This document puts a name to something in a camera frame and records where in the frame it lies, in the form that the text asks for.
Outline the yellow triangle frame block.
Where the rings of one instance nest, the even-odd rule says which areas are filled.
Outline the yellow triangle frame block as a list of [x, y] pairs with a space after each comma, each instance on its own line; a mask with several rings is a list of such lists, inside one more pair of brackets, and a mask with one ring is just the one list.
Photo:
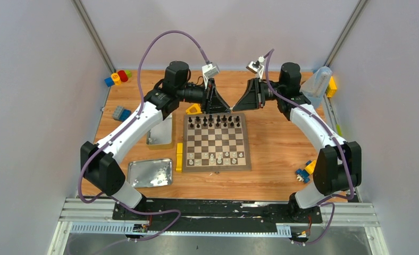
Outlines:
[[197, 115], [203, 113], [200, 104], [192, 104], [185, 110], [185, 112], [187, 115]]

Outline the wooden chess board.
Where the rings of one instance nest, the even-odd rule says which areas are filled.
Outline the wooden chess board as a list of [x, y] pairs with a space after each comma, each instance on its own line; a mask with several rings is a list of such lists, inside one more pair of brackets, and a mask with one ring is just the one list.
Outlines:
[[[243, 116], [243, 126], [235, 129], [203, 129], [203, 130], [188, 130], [184, 124], [183, 118], [183, 168], [184, 173], [195, 172], [223, 172], [223, 171], [250, 171], [252, 163], [250, 158], [250, 150], [248, 143], [248, 134], [246, 126], [246, 118], [243, 113], [234, 113], [233, 115]], [[203, 158], [203, 153], [208, 153], [208, 158]], [[210, 154], [215, 153], [217, 161], [217, 153], [230, 153], [230, 165], [210, 165]], [[232, 165], [233, 152], [237, 153], [237, 164]], [[243, 152], [244, 158], [239, 158], [238, 154]], [[194, 153], [194, 158], [188, 158], [188, 153]], [[188, 165], [188, 160], [192, 159], [194, 164]], [[195, 160], [200, 159], [201, 165], [196, 166]]]

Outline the small yellow rectangular block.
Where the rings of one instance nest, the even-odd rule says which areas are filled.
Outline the small yellow rectangular block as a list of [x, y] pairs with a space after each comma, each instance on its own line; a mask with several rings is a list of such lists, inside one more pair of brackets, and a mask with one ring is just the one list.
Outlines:
[[177, 143], [176, 153], [177, 153], [177, 155], [182, 155], [183, 154], [183, 143], [182, 142]]

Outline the yellow arch block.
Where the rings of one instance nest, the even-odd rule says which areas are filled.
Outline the yellow arch block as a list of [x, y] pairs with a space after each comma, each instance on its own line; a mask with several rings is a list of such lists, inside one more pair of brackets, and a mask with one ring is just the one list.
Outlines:
[[175, 171], [176, 172], [182, 172], [182, 168], [183, 168], [183, 154], [177, 154], [176, 155], [176, 167], [175, 167]]

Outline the gold tin with white pieces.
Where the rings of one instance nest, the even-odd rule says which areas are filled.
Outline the gold tin with white pieces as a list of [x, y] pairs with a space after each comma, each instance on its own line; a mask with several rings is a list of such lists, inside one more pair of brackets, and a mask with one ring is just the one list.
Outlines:
[[174, 118], [170, 114], [147, 133], [146, 145], [151, 150], [171, 149], [174, 146]]

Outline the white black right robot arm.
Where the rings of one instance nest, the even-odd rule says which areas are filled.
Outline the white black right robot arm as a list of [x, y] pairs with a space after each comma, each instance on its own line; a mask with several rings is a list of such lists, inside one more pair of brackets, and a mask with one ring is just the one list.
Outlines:
[[267, 101], [276, 100], [279, 111], [303, 132], [319, 153], [313, 179], [290, 196], [292, 203], [287, 208], [290, 219], [301, 222], [308, 216], [309, 208], [339, 197], [341, 191], [353, 192], [362, 182], [361, 147], [336, 134], [319, 117], [300, 90], [300, 66], [292, 62], [282, 64], [277, 82], [263, 77], [266, 72], [261, 59], [250, 62], [246, 68], [256, 76], [248, 80], [245, 93], [232, 110], [259, 109]]

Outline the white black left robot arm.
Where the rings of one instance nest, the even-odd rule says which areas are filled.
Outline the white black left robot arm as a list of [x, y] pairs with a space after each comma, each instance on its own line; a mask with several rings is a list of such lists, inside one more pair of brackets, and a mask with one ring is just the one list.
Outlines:
[[86, 179], [102, 194], [124, 204], [128, 215], [142, 219], [147, 205], [143, 195], [127, 180], [120, 163], [133, 146], [153, 127], [163, 122], [181, 102], [210, 104], [216, 97], [214, 77], [220, 69], [215, 63], [202, 67], [204, 83], [189, 81], [191, 71], [183, 61], [173, 61], [145, 96], [138, 108], [114, 131], [97, 143], [85, 142], [80, 148], [80, 180]]

